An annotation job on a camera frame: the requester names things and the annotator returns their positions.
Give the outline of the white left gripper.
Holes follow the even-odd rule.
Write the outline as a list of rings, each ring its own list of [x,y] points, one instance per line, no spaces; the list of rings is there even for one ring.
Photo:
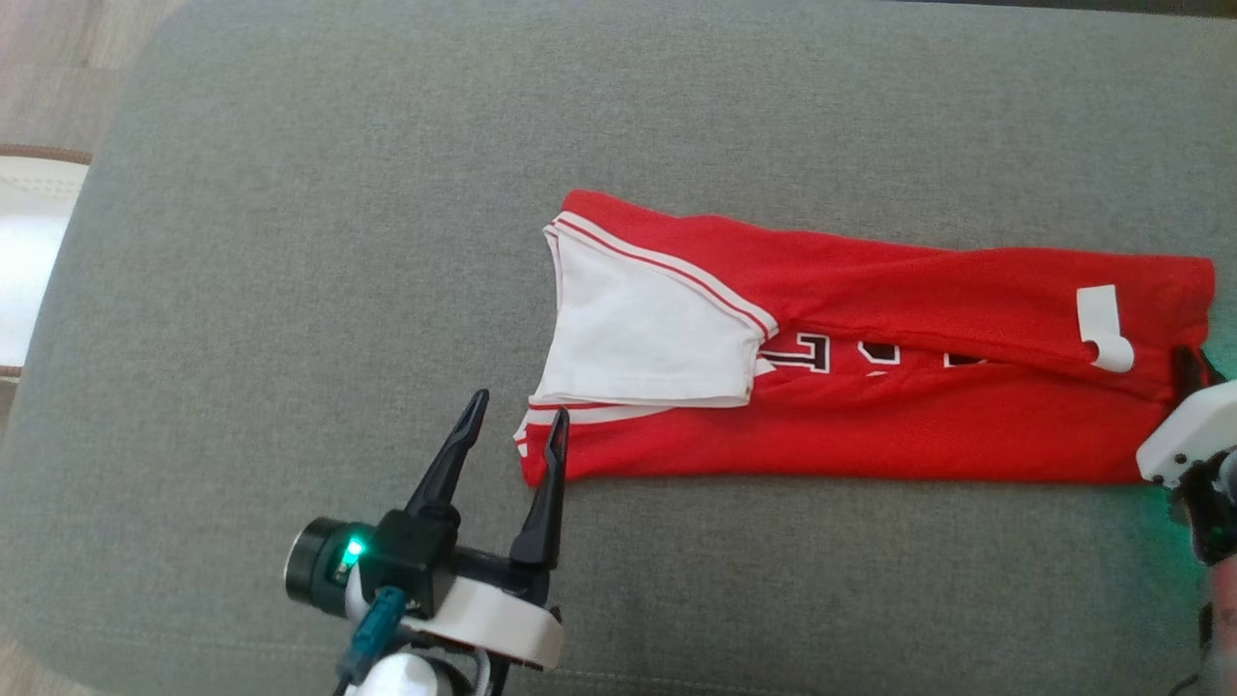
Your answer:
[[[489,389],[473,393],[404,506],[407,514],[452,509],[464,464],[482,430],[489,401]],[[423,645],[480,649],[538,671],[560,665],[564,630],[560,616],[548,607],[548,598],[550,574],[560,562],[569,428],[569,410],[560,407],[546,439],[544,471],[529,516],[512,541],[508,558],[458,550],[447,598],[429,621],[407,614],[401,621],[402,638]]]

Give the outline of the large grey fabric seat cushion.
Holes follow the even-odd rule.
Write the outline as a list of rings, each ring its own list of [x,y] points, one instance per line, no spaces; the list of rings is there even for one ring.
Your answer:
[[[884,0],[193,0],[129,75],[0,449],[0,623],[106,696],[329,696],[317,516],[456,503],[503,553],[595,189],[936,247],[1197,253],[1237,376],[1237,19]],[[562,668],[508,696],[1164,696],[1197,668],[1150,486],[593,480]]]

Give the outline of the white basket with brown rim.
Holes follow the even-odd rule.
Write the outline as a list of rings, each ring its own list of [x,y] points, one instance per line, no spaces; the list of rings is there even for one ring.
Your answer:
[[[0,143],[0,383],[17,383],[92,155]]]

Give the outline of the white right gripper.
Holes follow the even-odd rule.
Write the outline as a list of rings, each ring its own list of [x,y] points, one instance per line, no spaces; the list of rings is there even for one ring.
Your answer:
[[[1176,488],[1196,461],[1237,450],[1237,382],[1190,345],[1171,347],[1171,402],[1180,402],[1136,450],[1141,476]]]

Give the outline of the red and white jersey garment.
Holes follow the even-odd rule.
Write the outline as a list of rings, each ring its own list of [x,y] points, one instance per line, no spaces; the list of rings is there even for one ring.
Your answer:
[[[1206,257],[905,246],[593,190],[544,235],[554,331],[513,436],[529,486],[560,407],[568,478],[1132,483],[1218,283]]]

